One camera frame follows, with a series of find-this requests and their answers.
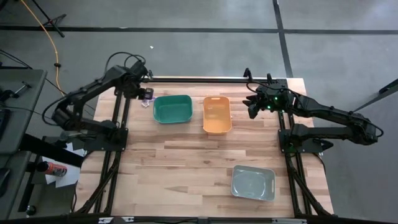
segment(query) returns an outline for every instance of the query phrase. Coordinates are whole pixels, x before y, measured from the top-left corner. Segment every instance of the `plastic bin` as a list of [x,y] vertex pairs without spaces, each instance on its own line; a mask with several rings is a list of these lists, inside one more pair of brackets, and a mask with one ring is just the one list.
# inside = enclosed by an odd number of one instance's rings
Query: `plastic bin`
[[154,102],[154,119],[161,124],[177,124],[191,120],[192,99],[188,95],[160,96]]
[[210,134],[225,134],[232,128],[229,99],[207,96],[203,100],[203,129]]
[[237,197],[271,202],[275,199],[275,172],[236,165],[232,173],[231,193]]

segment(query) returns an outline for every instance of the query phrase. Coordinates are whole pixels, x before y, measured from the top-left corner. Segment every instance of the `spray can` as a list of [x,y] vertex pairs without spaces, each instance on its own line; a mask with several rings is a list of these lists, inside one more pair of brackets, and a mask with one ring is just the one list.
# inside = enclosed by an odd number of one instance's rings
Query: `spray can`
[[36,170],[57,177],[63,177],[68,171],[66,166],[54,164],[52,162],[40,162],[37,164]]

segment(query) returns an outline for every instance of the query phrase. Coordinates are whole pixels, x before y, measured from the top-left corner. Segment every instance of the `black robotic arm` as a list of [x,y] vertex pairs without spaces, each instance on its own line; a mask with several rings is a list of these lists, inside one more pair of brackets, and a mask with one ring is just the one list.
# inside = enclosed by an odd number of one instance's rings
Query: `black robotic arm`
[[[125,98],[151,99],[153,89],[140,86],[145,77],[151,78],[152,72],[140,60],[131,68],[115,65],[103,77],[64,96],[53,112],[52,119],[66,131],[87,130],[94,133],[96,139],[91,140],[91,144],[87,142],[86,150],[118,151],[123,147],[120,143],[127,137],[127,130],[118,128],[110,120],[100,122],[83,118],[83,107],[87,101],[112,87],[115,87],[115,95],[123,93]],[[119,146],[118,150],[114,150],[114,146]]]
[[[245,77],[252,82],[249,69]],[[353,143],[370,145],[377,142],[381,135],[376,135],[376,126],[359,113],[343,111],[333,106],[324,106],[314,99],[296,93],[286,86],[272,81],[267,75],[267,83],[257,83],[256,95],[246,97],[243,103],[247,105],[249,116],[254,119],[259,110],[282,111],[304,118],[321,118],[345,127],[339,128],[309,128],[304,124],[294,124],[289,132],[285,133],[286,140],[292,146],[301,146],[308,139],[348,139]]]

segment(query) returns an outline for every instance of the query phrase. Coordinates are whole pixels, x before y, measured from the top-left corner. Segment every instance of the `tripod leg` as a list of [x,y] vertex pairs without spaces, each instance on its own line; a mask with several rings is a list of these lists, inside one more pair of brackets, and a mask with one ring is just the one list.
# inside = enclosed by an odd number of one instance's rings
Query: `tripod leg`
[[[42,14],[47,18],[47,22],[43,24],[43,26],[46,26],[47,24],[51,24],[52,27],[54,27],[55,31],[57,31],[61,37],[65,37],[65,35],[62,33],[62,31],[58,28],[56,23],[53,22],[52,19],[49,18],[49,16],[45,13],[45,11],[39,6],[39,4],[36,2],[36,0],[32,0],[32,2],[36,5],[36,7],[42,12]],[[66,14],[63,14],[61,16],[56,17],[55,19],[59,18],[64,18],[67,16]]]

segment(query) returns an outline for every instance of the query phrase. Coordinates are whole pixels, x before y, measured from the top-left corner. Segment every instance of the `black cable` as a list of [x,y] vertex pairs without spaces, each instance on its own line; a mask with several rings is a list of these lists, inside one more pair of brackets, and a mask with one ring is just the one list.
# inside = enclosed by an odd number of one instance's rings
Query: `black cable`
[[[45,80],[47,81],[47,82],[49,82],[52,86],[54,86],[57,90],[59,90],[59,91],[61,91],[63,94],[67,94],[67,93],[65,93],[64,91],[62,91],[61,89],[59,89],[58,88],[58,86],[56,86],[54,83],[52,83],[50,80],[48,80],[47,78],[45,78]],[[95,111],[95,109],[92,107],[92,106],[90,106],[90,105],[88,105],[88,104],[85,104],[86,106],[88,106],[89,108],[91,108],[91,109],[93,109],[94,111]],[[94,115],[92,115],[90,112],[88,112],[86,109],[83,109],[84,111],[86,111],[89,115],[91,115],[92,117],[94,116]]]
[[43,114],[41,114],[41,113],[39,113],[39,112],[36,112],[36,111],[34,111],[34,110],[30,110],[30,109],[27,109],[27,108],[20,108],[20,107],[15,107],[15,106],[4,106],[4,105],[2,105],[2,108],[26,110],[26,111],[30,111],[30,112],[33,112],[33,113],[35,113],[35,114],[41,115],[41,116],[43,115]]
[[23,64],[23,63],[21,63],[20,61],[18,61],[18,60],[16,60],[16,59],[13,59],[12,57],[10,57],[10,56],[8,56],[8,55],[2,53],[2,52],[0,52],[0,55],[4,55],[4,56],[6,56],[8,59],[13,60],[13,61],[16,62],[16,63],[25,66],[26,68],[29,68],[26,64]]
[[246,88],[247,88],[248,90],[252,91],[253,93],[261,93],[261,92],[258,92],[258,91],[256,91],[256,90],[253,90],[252,88],[250,88],[250,87],[249,87],[249,84],[250,84],[250,83],[246,83]]
[[129,58],[131,58],[131,57],[134,57],[134,58],[136,58],[137,60],[140,60],[140,59],[139,59],[139,57],[140,57],[140,58],[142,58],[142,59],[144,60],[144,61],[143,61],[143,64],[146,63],[145,58],[144,58],[143,56],[141,56],[141,55],[129,55],[126,59],[124,59],[124,66],[125,66],[125,67],[127,66],[127,65],[126,65],[127,61],[128,61]]
[[383,136],[383,134],[384,134],[383,129],[381,129],[379,126],[373,124],[372,122],[369,122],[369,121],[366,121],[366,122],[368,122],[371,126],[374,126],[375,128],[377,128],[377,129],[380,131],[380,134],[377,136],[378,138],[381,137],[381,136]]
[[73,198],[72,198],[72,202],[70,204],[70,211],[74,212],[75,211],[75,207],[76,207],[76,203],[77,203],[77,192],[76,192],[76,187],[77,187],[77,182],[76,182],[76,186],[75,186],[75,193],[73,194]]
[[102,76],[102,78],[105,76],[106,71],[108,71],[108,64],[109,64],[109,61],[111,60],[111,58],[113,58],[115,55],[118,55],[118,54],[130,55],[130,56],[132,56],[132,57],[135,57],[137,60],[140,60],[140,59],[138,58],[138,57],[140,57],[140,58],[144,59],[143,64],[146,63],[145,58],[144,58],[143,56],[140,56],[140,55],[133,55],[132,53],[129,53],[129,52],[116,52],[116,53],[113,53],[111,56],[109,56],[109,58],[107,59],[107,61],[106,61],[106,63],[105,63],[105,70],[104,70],[104,75]]
[[15,59],[15,60],[19,61],[18,63],[20,63],[20,64],[22,64],[22,65],[25,65],[25,66],[26,66],[27,68],[29,68],[29,69],[32,69],[32,67],[30,67],[28,64],[26,64],[25,62],[23,62],[21,59],[19,59],[19,58],[13,56],[12,54],[10,54],[10,53],[8,53],[8,52],[6,52],[6,51],[4,51],[4,50],[1,50],[1,49],[0,49],[0,52],[2,52],[2,54],[3,54],[4,56],[8,57],[9,59],[11,59],[11,60]]
[[55,100],[54,102],[52,102],[51,104],[49,104],[49,105],[43,110],[43,113],[42,113],[42,121],[43,121],[45,124],[48,124],[48,125],[51,125],[51,126],[58,126],[57,124],[52,124],[52,123],[49,123],[48,121],[46,121],[46,120],[44,119],[44,118],[46,118],[45,113],[50,109],[50,107],[51,107],[52,105],[58,103],[59,101],[64,100],[64,99],[65,99],[66,97],[68,97],[68,96],[71,96],[71,95],[65,95],[64,97],[61,97],[61,98]]
[[325,171],[325,175],[326,175],[326,167],[325,167],[325,163],[323,162],[322,158],[319,156],[318,153],[313,153],[313,154],[314,154],[314,156],[316,156],[316,157],[319,159],[319,161],[322,163],[322,165],[323,165],[323,171]]
[[[33,69],[31,66],[29,66],[28,64],[26,64],[25,62],[23,62],[21,59],[19,59],[19,58],[13,56],[13,55],[10,54],[10,53],[5,52],[4,50],[1,50],[1,49],[0,49],[0,54],[6,56],[7,58],[9,58],[9,59],[11,59],[11,60],[13,60],[13,61],[15,61],[15,62],[21,64],[21,65],[24,65],[25,67],[27,67],[27,68],[29,68],[29,69]],[[56,85],[55,85],[54,83],[52,83],[50,80],[48,80],[48,78],[45,78],[45,79],[46,79],[52,86],[54,86],[58,91],[61,91],[61,92],[62,92],[63,94],[65,94],[65,95],[67,94],[67,93],[65,93],[63,90],[59,89],[58,86],[56,86]],[[89,108],[91,108],[92,110],[95,111],[95,109],[94,109],[92,106],[87,105],[87,104],[85,104],[85,105],[88,106]],[[94,115],[92,115],[90,112],[88,112],[86,109],[84,109],[84,110],[85,110],[89,115],[94,116]]]
[[67,93],[65,93],[64,91],[62,91],[61,89],[59,89],[58,88],[58,86],[56,86],[54,83],[52,83],[50,80],[48,80],[47,78],[45,78],[45,80],[47,81],[47,82],[49,82],[52,86],[54,86],[58,91],[61,91],[63,94],[67,94]]

